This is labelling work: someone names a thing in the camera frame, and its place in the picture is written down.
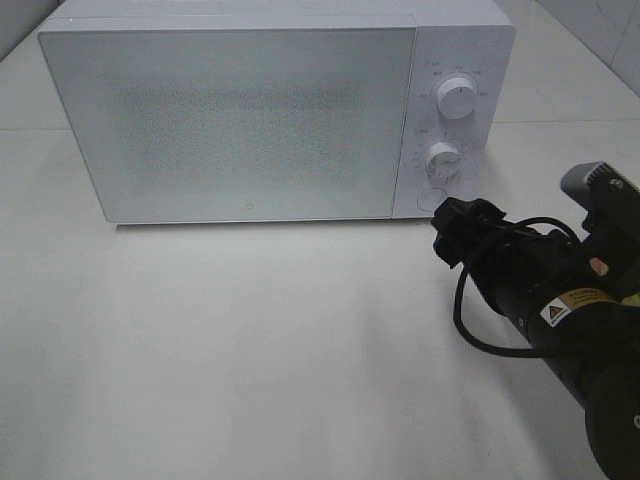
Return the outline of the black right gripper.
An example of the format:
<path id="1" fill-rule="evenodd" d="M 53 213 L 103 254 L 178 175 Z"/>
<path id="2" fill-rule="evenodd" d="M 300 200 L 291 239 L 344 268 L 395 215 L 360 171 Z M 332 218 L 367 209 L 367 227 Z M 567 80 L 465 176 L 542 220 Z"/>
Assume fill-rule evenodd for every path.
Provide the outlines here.
<path id="1" fill-rule="evenodd" d="M 447 198 L 434 212 L 436 255 L 450 268 L 469 259 L 469 274 L 493 310 L 540 310 L 570 290 L 595 285 L 580 242 L 556 225 L 542 234 L 503 220 L 488 200 Z"/>

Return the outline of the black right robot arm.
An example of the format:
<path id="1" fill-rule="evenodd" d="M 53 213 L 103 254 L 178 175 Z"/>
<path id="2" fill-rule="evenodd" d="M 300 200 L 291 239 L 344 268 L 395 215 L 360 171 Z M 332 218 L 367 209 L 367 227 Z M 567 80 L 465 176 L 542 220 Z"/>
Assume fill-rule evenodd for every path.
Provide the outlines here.
<path id="1" fill-rule="evenodd" d="M 489 355 L 541 359 L 581 405 L 592 454 L 609 479 L 639 476 L 639 310 L 597 278 L 580 241 L 551 217 L 509 222 L 494 204 L 445 200 L 432 225 L 434 251 L 462 270 L 453 324 Z M 489 344 L 465 326 L 465 284 L 526 340 L 524 348 Z"/>

